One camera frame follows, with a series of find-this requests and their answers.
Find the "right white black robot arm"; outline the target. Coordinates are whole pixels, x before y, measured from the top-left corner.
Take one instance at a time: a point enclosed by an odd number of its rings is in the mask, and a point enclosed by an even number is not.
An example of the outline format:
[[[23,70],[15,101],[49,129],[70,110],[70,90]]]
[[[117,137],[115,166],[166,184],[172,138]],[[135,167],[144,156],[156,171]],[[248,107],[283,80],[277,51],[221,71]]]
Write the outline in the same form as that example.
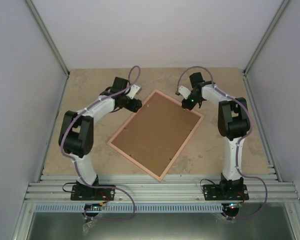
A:
[[[222,93],[211,81],[205,81],[200,72],[189,77],[192,90],[180,85],[177,92],[182,95],[181,107],[192,110],[209,101],[218,107],[217,128],[225,140],[225,160],[218,184],[209,180],[201,184],[204,199],[239,201],[248,199],[244,177],[242,176],[243,137],[251,130],[247,100],[234,98]]]

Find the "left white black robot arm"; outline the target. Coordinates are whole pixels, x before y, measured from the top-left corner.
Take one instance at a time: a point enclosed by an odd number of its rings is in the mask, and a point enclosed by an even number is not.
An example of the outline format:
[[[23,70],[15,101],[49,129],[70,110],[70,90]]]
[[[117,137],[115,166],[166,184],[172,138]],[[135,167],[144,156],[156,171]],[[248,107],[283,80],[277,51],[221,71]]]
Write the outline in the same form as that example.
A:
[[[102,185],[92,166],[91,150],[94,145],[94,127],[108,113],[127,109],[136,113],[142,102],[135,96],[141,87],[129,80],[116,77],[112,86],[107,87],[89,106],[64,114],[58,144],[61,153],[70,158],[78,178],[69,190],[72,201],[112,201],[115,185]]]

